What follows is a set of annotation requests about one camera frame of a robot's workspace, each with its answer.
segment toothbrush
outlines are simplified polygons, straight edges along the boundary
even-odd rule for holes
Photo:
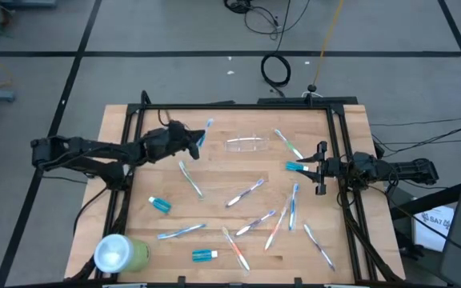
[[[284,208],[282,209],[282,212],[280,213],[280,218],[279,221],[277,222],[277,225],[273,228],[271,231],[271,235],[266,241],[266,245],[264,246],[264,250],[268,250],[270,248],[271,243],[273,242],[273,239],[275,238],[275,235],[277,234],[277,231],[279,230],[280,224],[282,223],[282,220],[284,219],[284,216],[286,216],[287,208],[289,208],[289,201],[286,202],[286,205],[284,205]]]
[[[293,196],[291,197],[291,214],[289,217],[289,231],[295,228],[296,223],[296,194],[298,193],[299,185],[295,183],[293,185]]]
[[[268,214],[264,215],[262,218],[259,218],[257,220],[254,220],[252,223],[244,226],[243,228],[241,228],[237,233],[236,233],[236,236],[239,236],[239,235],[243,235],[245,234],[245,232],[247,232],[248,230],[252,230],[254,229],[257,225],[261,224],[264,220],[266,220],[267,218],[269,218],[270,216],[273,216],[275,215],[275,210],[271,210],[270,212],[268,212]]]
[[[188,181],[191,183],[193,188],[195,188],[195,190],[197,191],[198,197],[200,199],[204,198],[204,195],[202,194],[202,191],[200,190],[200,188],[198,188],[197,184],[195,184],[195,182],[193,182],[193,179],[191,179],[190,173],[186,169],[186,166],[184,165],[183,161],[179,161],[179,167],[181,167],[182,173],[184,174],[186,179],[188,179]]]
[[[296,171],[296,170],[308,171],[309,166],[304,166],[304,165],[299,164],[297,162],[287,162],[286,163],[286,170],[289,170],[289,171]]]
[[[307,224],[303,224],[303,229],[305,229],[305,232],[307,232],[307,235],[309,235],[309,238],[310,238],[310,239],[312,240],[312,242],[316,245],[316,247],[318,247],[319,252],[321,252],[321,254],[323,254],[323,257],[327,260],[327,263],[328,263],[328,266],[330,267],[330,269],[332,269],[333,271],[335,271],[335,266],[334,266],[334,264],[332,263],[332,261],[330,260],[330,258],[328,257],[327,253],[325,253],[325,251],[324,251],[323,248],[319,245],[319,243],[316,241],[316,239],[314,238],[314,236],[312,236],[311,228],[310,228]]]
[[[232,200],[230,200],[225,207],[229,208],[236,204],[237,201],[241,200],[241,198],[247,196],[250,192],[252,192],[255,188],[261,186],[264,183],[263,179],[259,179],[252,187],[250,187],[248,190],[244,190],[241,192],[238,196],[234,197]]]
[[[181,229],[179,231],[175,231],[174,233],[170,233],[170,234],[160,234],[158,235],[158,239],[167,239],[167,238],[172,238],[172,237],[177,237],[179,235],[182,235],[182,234],[185,234],[187,232],[191,232],[193,230],[197,230],[197,229],[200,229],[200,228],[204,228],[206,226],[206,224],[199,224],[199,225],[196,225],[196,226],[192,226],[192,227],[188,227],[188,228],[185,228],[185,229]]]
[[[210,119],[207,120],[204,135],[197,142],[198,148],[202,148],[202,145],[204,144],[204,141],[206,140],[207,131],[209,130],[209,127],[211,127],[211,125],[213,125],[213,122],[214,122],[213,118],[210,118]]]
[[[232,246],[232,250],[234,250],[234,252],[236,253],[239,265],[243,267],[243,269],[245,269],[246,271],[250,271],[250,267],[248,266],[247,260],[245,260],[245,258],[243,257],[243,254],[236,246],[236,243],[234,243],[234,241],[232,240],[232,237],[229,235],[229,231],[227,230],[227,228],[225,228],[225,226],[222,227],[222,232],[225,235],[227,241],[230,243],[230,246]]]
[[[299,159],[303,159],[302,154],[298,150],[296,150],[293,144],[287,141],[287,139],[282,135],[282,133],[280,133],[280,130],[275,129],[275,133],[284,141],[284,143],[286,143],[287,147],[289,147],[289,149],[291,149],[291,151],[293,151],[293,153],[295,153]]]

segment blue toothbrush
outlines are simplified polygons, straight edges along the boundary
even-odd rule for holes
[[[295,183],[293,185],[293,196],[291,197],[291,214],[289,217],[289,231],[295,228],[296,223],[296,194],[298,193],[299,185]]]
[[[197,142],[198,148],[202,148],[202,144],[204,144],[204,141],[206,140],[207,131],[209,130],[209,127],[211,127],[211,125],[213,125],[213,121],[214,121],[213,118],[210,118],[209,120],[207,120],[206,130],[204,131],[204,135]]]
[[[296,171],[296,170],[308,171],[309,167],[304,166],[304,165],[302,165],[300,163],[296,163],[296,162],[287,162],[286,163],[286,170],[288,170],[288,171]]]
[[[172,205],[169,202],[161,198],[149,197],[149,202],[152,203],[154,208],[156,208],[157,210],[160,210],[161,212],[165,214],[168,213],[168,211],[170,211],[170,208],[172,207]]]
[[[167,238],[172,238],[172,237],[178,237],[179,235],[182,235],[182,234],[185,234],[185,233],[188,233],[188,232],[191,232],[193,230],[200,229],[200,228],[204,228],[205,226],[206,226],[206,224],[199,224],[199,225],[196,225],[196,226],[181,229],[179,231],[175,231],[174,233],[159,234],[158,239],[161,240],[161,239],[167,239]]]

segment black cable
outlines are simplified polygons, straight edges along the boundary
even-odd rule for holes
[[[284,23],[287,23],[287,15],[289,14],[290,6],[291,6],[291,0],[288,0],[287,8],[286,8],[286,16],[284,17]],[[286,86],[289,80],[291,80],[291,66],[289,65],[289,62],[284,57],[277,54],[279,52],[280,45],[282,44],[282,39],[284,36],[285,29],[286,29],[286,25],[284,25],[282,28],[282,33],[280,34],[279,44],[277,45],[277,49],[275,50],[275,52],[266,54],[263,57],[263,60],[261,61],[261,74],[263,75],[264,81],[266,81],[266,83],[268,83],[268,85],[270,85],[271,88],[275,89],[279,93],[280,97],[283,97],[283,98],[285,98],[286,95],[281,90],[279,90],[278,87]],[[286,72],[287,72],[286,78],[280,82],[276,82],[268,78],[268,76],[266,75],[266,72],[264,71],[264,63],[266,63],[266,60],[272,57],[280,60],[280,62],[286,67]]]
[[[293,27],[296,26],[296,24],[298,24],[298,22],[302,19],[302,16],[305,14],[305,11],[307,11],[307,7],[309,6],[309,2],[311,0],[307,0],[307,3],[305,4],[305,7],[303,7],[303,10],[302,10],[302,13],[300,14],[300,16],[298,17],[298,19],[296,19],[296,21],[291,24],[291,26],[289,26],[288,28],[286,28],[284,30],[284,32],[287,32],[289,30],[291,30]],[[265,32],[265,31],[259,31],[259,30],[255,30],[253,28],[250,27],[250,25],[248,24],[248,21],[247,21],[247,15],[248,13],[245,13],[245,26],[248,28],[248,30],[254,32],[254,33],[257,33],[257,34],[262,34],[262,35],[278,35],[278,34],[281,34],[282,32],[278,32],[278,29],[277,27],[279,26],[279,23],[276,21],[275,17],[273,17],[273,15],[271,14],[270,11],[268,11],[266,8],[263,8],[261,6],[249,6],[250,7],[250,11],[254,11],[258,14],[261,14],[259,13],[258,11],[255,11],[255,9],[261,9],[261,10],[265,10],[270,16],[271,16],[271,19],[272,21],[270,21],[266,16],[264,16],[263,14],[261,14],[273,27],[274,27],[274,30],[272,32]]]
[[[461,139],[458,140],[446,140],[446,141],[435,141],[428,144],[443,144],[443,143],[457,143],[461,142]],[[383,145],[408,145],[408,144],[417,144],[418,142],[384,142]]]
[[[263,13],[259,12],[258,10],[264,10],[266,11],[270,17],[271,17],[271,20]],[[261,31],[257,31],[255,29],[252,29],[249,25],[248,25],[248,21],[247,21],[247,15],[248,13],[245,14],[245,27],[252,31],[252,32],[255,32],[255,33],[258,33],[258,34],[266,34],[266,35],[269,35],[270,36],[270,39],[275,41],[277,40],[277,38],[279,37],[279,22],[277,21],[277,19],[275,19],[275,17],[273,16],[273,14],[266,8],[263,8],[261,6],[253,6],[251,7],[251,12],[254,12],[256,14],[259,14],[261,15],[264,19],[266,19],[266,21],[268,21],[268,23],[270,23],[271,27],[273,27],[273,30],[271,32],[267,32],[267,33],[262,33]]]
[[[410,217],[410,218],[416,220],[417,222],[419,222],[421,225],[425,226],[426,228],[428,228],[428,229],[431,230],[432,232],[434,232],[434,233],[436,233],[437,235],[439,235],[440,237],[446,239],[447,242],[449,242],[449,243],[453,244],[454,246],[456,246],[457,248],[461,249],[461,245],[460,245],[460,244],[458,244],[457,242],[451,240],[448,236],[446,236],[446,235],[444,235],[444,234],[438,232],[437,230],[431,228],[431,227],[430,227],[428,224],[426,224],[425,222],[423,222],[423,221],[417,219],[417,217],[415,217],[414,215],[412,215],[412,214],[406,212],[403,208],[399,207],[399,205],[396,204],[396,202],[394,202],[394,200],[392,200],[392,197],[390,197],[389,194],[388,194],[387,192],[382,191],[382,190],[380,190],[380,189],[378,189],[378,188],[376,188],[376,187],[373,187],[373,186],[369,186],[369,187],[370,187],[370,188],[373,188],[373,189],[375,189],[375,190],[377,190],[377,191],[379,191],[379,192],[382,193],[382,194],[384,194],[385,197],[387,198],[387,200],[388,200],[389,202],[391,202],[392,205],[393,205],[396,209],[398,209],[399,211],[401,211],[403,214],[405,214],[406,216],[408,216],[408,217]]]
[[[78,220],[79,220],[79,217],[81,217],[81,214],[83,213],[83,211],[90,205],[92,204],[92,202],[94,202],[97,198],[99,198],[102,193],[104,193],[106,190],[108,189],[108,187],[104,187],[104,189],[102,189],[99,193],[97,193],[92,199],[88,200],[87,203],[85,203],[85,205],[83,205],[81,207],[81,210],[79,210],[78,214],[76,215],[76,219],[74,220],[74,229],[72,231],[72,234],[76,234],[76,227],[78,226]]]
[[[225,5],[228,10],[236,14],[246,14],[250,11],[250,1],[251,0],[237,0],[236,2],[229,4],[229,0],[223,0],[223,5]]]
[[[339,200],[341,197],[341,191],[339,191],[337,193],[337,198],[336,198],[336,201],[337,201],[337,205],[339,205],[339,207],[343,207],[343,204],[341,203],[341,200]],[[351,202],[348,203],[348,206],[347,208],[350,208],[351,205],[353,205],[355,203],[355,197],[353,197],[353,199],[351,200]]]
[[[440,189],[440,190],[444,190],[444,189],[449,189],[449,187],[425,187],[425,186],[421,186],[421,185],[417,185],[417,184],[414,184],[414,183],[410,183],[408,182],[407,180],[402,180],[403,182],[405,182],[406,184],[408,185],[412,185],[414,187],[418,187],[418,188],[423,188],[423,189],[426,189],[426,190],[433,190],[433,189]]]
[[[134,171],[135,166],[131,166],[129,170],[127,171],[126,175],[124,176],[124,179],[121,181],[120,186],[124,184],[124,182],[127,180],[127,177],[131,174],[132,171]],[[101,194],[106,191],[107,187],[105,187],[103,190],[101,190],[99,193],[97,193],[90,201],[88,201],[79,211],[78,215],[76,216],[76,220],[74,222],[74,234],[76,232],[76,226],[78,224],[78,219],[79,216],[81,216],[81,213],[83,210],[86,209],[86,207],[93,202],[95,199],[97,199]],[[129,194],[124,194],[124,197],[122,199],[122,208],[118,212],[117,218],[114,220],[113,225],[110,228],[110,234],[116,234],[120,233],[119,232],[122,229],[122,224],[123,224],[123,219],[124,216],[128,214],[129,211],[129,201],[130,198],[128,197]],[[92,271],[95,269],[95,262],[94,262],[94,255],[88,260],[85,265],[83,265],[82,269],[72,278],[67,278],[66,280],[79,280],[79,279],[88,279],[90,275],[92,274]]]
[[[378,141],[380,145],[384,146],[385,149],[389,150],[390,152],[394,152],[394,153],[396,152],[395,150],[389,148],[389,146],[387,146],[385,143],[383,143],[382,140],[380,140],[380,138],[376,137],[376,135],[374,135],[374,134],[371,133],[371,136],[373,136],[373,138],[374,138],[376,141]]]
[[[167,124],[163,123],[163,121],[161,120],[161,109],[158,109],[158,120],[159,120],[159,123],[161,123],[161,125],[163,126],[168,126]]]
[[[409,150],[409,149],[413,149],[413,148],[416,148],[416,147],[420,147],[420,146],[423,146],[423,145],[426,145],[426,144],[435,142],[435,141],[440,140],[440,139],[442,139],[442,138],[444,138],[444,137],[447,137],[447,136],[449,136],[449,135],[456,134],[456,133],[458,133],[458,132],[460,132],[460,131],[461,131],[461,128],[458,128],[458,129],[452,130],[452,131],[450,131],[450,132],[447,132],[447,133],[445,133],[445,134],[442,134],[442,135],[439,135],[439,136],[434,136],[434,137],[432,137],[432,138],[429,138],[429,139],[427,139],[427,140],[424,140],[424,141],[419,142],[419,143],[417,143],[417,144],[414,144],[414,145],[412,145],[412,146],[405,147],[405,148],[402,148],[402,149],[398,149],[398,150],[396,150],[395,152],[393,152],[393,153],[391,153],[391,154],[389,154],[389,155],[385,155],[385,156],[383,156],[383,157],[384,157],[384,158],[387,158],[387,157],[390,157],[390,156],[392,156],[392,155],[394,155],[394,154],[397,154],[397,153],[399,153],[399,152],[402,152],[402,151],[405,151],[405,150]]]
[[[441,122],[453,122],[453,121],[459,121],[461,118],[449,118],[449,119],[442,119],[442,120],[431,120],[431,121],[423,121],[423,122],[407,122],[407,123],[397,123],[397,124],[377,124],[377,123],[371,123],[369,126],[386,126],[386,127],[391,127],[391,126],[409,126],[409,125],[417,125],[417,124],[430,124],[430,123],[441,123]]]
[[[62,177],[62,176],[42,176],[42,178],[44,178],[44,179],[58,179],[58,180],[65,180],[65,181],[69,181],[69,182],[79,183],[79,184],[86,184],[86,181],[74,180],[74,179],[70,179],[70,178]]]

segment wooden tabletop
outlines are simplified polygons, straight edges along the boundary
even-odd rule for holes
[[[119,143],[126,106],[107,106],[98,140]],[[346,119],[353,151],[374,153],[371,132],[364,106],[345,106]],[[315,153],[316,144],[327,141],[327,157],[332,156],[331,141],[324,111],[318,110],[171,110],[170,116],[186,123],[191,129],[203,129],[208,118],[214,124],[200,150],[200,159],[193,161],[188,153],[165,158],[156,164],[146,164],[136,170],[130,201],[126,235],[150,246],[150,262],[138,273],[121,273],[121,282],[177,282],[180,275],[187,282],[248,282],[292,283],[301,277],[304,283],[352,283],[350,255],[343,221],[343,212],[336,202],[337,183],[327,180],[327,195],[315,196],[315,185],[308,178],[286,171],[286,161],[296,160],[274,129],[306,157]],[[158,115],[148,110],[143,132],[158,128]],[[339,125],[336,127],[340,139]],[[261,134],[270,139],[268,149],[256,152],[226,152],[224,142],[247,134]],[[339,141],[341,153],[343,144]],[[205,194],[199,200],[184,178],[178,162],[183,160],[191,177]],[[260,178],[264,184],[242,201],[226,209],[225,203]],[[295,182],[300,185],[297,225],[288,231],[287,219],[277,233],[272,247],[264,252],[271,229],[278,220]],[[90,180],[84,202],[104,186]],[[171,203],[168,215],[156,210],[147,199],[163,198]],[[102,235],[109,193],[101,197],[79,219],[66,276],[79,271],[90,258]],[[403,266],[392,226],[387,201],[376,190],[363,191],[363,205],[371,242],[383,260],[400,277]],[[247,259],[251,272],[243,273],[230,245],[222,234],[222,226],[234,234],[247,223],[276,210],[274,217],[261,226],[235,238]],[[313,234],[335,264],[328,267],[303,230],[311,226]],[[205,223],[207,227],[180,238],[158,240],[158,234]],[[359,242],[362,277],[367,278],[363,250]],[[198,249],[217,250],[218,257],[210,262],[194,263],[191,252]]]

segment concrete floor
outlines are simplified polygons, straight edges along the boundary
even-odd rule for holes
[[[287,2],[256,0],[254,4],[283,19]],[[304,4],[293,1],[291,21]],[[93,5],[94,0],[62,0],[53,10],[19,10],[0,35],[0,51],[76,51]],[[319,50],[337,5],[336,0],[311,0],[300,23],[286,32],[281,50]],[[461,32],[461,2],[448,1],[448,6]],[[267,28],[255,16],[251,23]],[[248,31],[243,16],[232,14],[219,1],[102,0],[86,50],[262,51],[275,47],[267,35]],[[345,2],[328,49],[459,51],[459,46],[437,0],[361,0]],[[283,91],[298,97],[314,77],[318,59],[288,60],[293,75]],[[14,103],[0,102],[0,264],[34,172],[30,140],[47,135],[73,61],[68,57],[0,58],[14,73],[11,89],[17,95]],[[96,138],[104,106],[137,102],[143,89],[155,103],[254,103],[275,97],[261,77],[260,61],[261,57],[230,60],[226,55],[83,58],[58,133]],[[267,63],[267,73],[275,79],[284,72],[272,61]],[[461,117],[461,57],[329,57],[320,75],[319,93],[356,96],[366,105],[371,123]],[[373,126],[372,130],[384,142],[416,142],[460,126],[461,122],[445,122]],[[450,139],[459,138],[461,134]],[[391,161],[414,158],[435,163],[439,186],[461,182],[461,143],[420,147],[399,153]],[[53,174],[82,180],[67,171]],[[403,183],[401,187],[416,196],[431,192]],[[62,279],[83,191],[84,185],[42,181],[7,285]]]

